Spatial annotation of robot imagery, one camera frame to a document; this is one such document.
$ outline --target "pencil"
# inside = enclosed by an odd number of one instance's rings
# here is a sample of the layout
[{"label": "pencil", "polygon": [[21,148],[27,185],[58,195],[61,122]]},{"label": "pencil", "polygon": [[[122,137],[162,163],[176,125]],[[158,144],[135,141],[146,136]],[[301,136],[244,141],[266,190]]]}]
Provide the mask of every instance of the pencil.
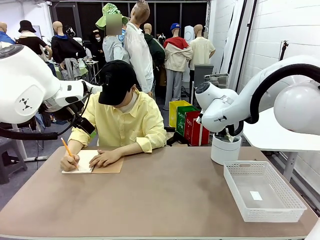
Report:
[{"label": "pencil", "polygon": [[68,152],[69,156],[73,158],[73,156],[72,156],[72,154],[70,152],[70,149],[68,148],[68,145],[66,144],[65,140],[62,137],[61,137],[61,140],[62,140],[62,143],[63,143],[66,151]]}]

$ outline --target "spiral binding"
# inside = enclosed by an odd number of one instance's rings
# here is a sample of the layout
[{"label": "spiral binding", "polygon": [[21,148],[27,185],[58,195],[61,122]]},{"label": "spiral binding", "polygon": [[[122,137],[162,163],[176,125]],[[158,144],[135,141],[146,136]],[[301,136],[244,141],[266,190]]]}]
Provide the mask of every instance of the spiral binding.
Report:
[{"label": "spiral binding", "polygon": [[90,168],[91,173],[95,170],[96,166],[97,166],[97,164],[95,164],[93,167]]}]

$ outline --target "brown table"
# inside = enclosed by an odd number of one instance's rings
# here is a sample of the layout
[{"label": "brown table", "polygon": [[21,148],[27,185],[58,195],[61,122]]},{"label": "brown table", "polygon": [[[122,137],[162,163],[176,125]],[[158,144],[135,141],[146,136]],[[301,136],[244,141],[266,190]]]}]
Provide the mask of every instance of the brown table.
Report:
[{"label": "brown table", "polygon": [[[301,239],[318,220],[244,222],[210,147],[125,158],[118,174],[61,174],[58,148],[0,212],[0,235],[89,239]],[[242,147],[240,160],[267,161]]]}]

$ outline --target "blue cap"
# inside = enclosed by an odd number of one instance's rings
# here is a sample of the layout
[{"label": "blue cap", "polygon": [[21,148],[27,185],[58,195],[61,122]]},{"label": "blue cap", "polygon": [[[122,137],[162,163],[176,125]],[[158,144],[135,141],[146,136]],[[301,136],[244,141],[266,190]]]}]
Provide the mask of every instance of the blue cap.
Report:
[{"label": "blue cap", "polygon": [[170,31],[172,31],[173,29],[180,29],[180,24],[179,23],[172,24],[170,27]]}]

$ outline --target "green bin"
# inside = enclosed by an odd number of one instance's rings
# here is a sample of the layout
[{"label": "green bin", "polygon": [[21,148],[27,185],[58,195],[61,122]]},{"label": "green bin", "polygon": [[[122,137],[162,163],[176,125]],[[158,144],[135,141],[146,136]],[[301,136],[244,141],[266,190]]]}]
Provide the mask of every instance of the green bin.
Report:
[{"label": "green bin", "polygon": [[185,135],[185,119],[186,113],[199,111],[195,106],[178,106],[176,108],[176,127],[175,131],[179,133],[181,136]]}]

